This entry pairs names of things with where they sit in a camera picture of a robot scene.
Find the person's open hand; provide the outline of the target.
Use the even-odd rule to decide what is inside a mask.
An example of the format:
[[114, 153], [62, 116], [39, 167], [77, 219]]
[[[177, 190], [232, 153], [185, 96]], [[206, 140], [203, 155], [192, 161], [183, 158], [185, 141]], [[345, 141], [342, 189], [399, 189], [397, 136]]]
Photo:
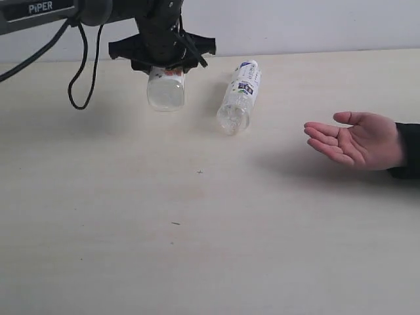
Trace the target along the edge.
[[330, 160], [361, 171], [382, 171], [405, 164], [400, 133], [393, 120], [367, 112], [338, 112], [334, 121], [304, 124], [308, 145]]

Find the dark jacket sleeve forearm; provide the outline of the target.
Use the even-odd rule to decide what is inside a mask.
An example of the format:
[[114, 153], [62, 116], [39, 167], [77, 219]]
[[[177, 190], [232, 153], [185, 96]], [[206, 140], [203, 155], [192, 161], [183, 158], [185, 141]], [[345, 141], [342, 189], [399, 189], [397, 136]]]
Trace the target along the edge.
[[402, 141], [404, 162], [387, 171], [395, 179], [419, 180], [419, 124], [396, 123], [396, 128]]

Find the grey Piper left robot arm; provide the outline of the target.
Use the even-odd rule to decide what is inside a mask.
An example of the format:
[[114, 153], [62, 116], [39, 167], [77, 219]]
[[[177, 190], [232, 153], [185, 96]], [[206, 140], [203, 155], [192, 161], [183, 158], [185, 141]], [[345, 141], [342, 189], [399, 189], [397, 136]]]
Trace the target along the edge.
[[150, 73], [153, 67], [188, 72], [206, 67], [204, 54], [216, 53], [216, 41], [188, 33], [182, 24], [182, 1], [2, 1], [1, 34], [34, 28], [59, 20], [71, 25], [101, 26], [135, 20], [138, 34], [111, 42], [110, 58], [131, 61], [134, 71]]

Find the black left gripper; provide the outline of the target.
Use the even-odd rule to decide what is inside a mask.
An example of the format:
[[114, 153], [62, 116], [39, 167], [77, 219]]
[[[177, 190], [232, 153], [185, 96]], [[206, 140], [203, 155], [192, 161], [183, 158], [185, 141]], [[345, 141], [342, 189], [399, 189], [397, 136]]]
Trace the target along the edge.
[[184, 31], [181, 6], [154, 6], [145, 16], [135, 18], [139, 37], [128, 37], [108, 43], [112, 60], [131, 61], [134, 71], [149, 74], [153, 67], [189, 71], [186, 56], [193, 56], [197, 64], [205, 66], [203, 54], [216, 55], [214, 37], [203, 37]]

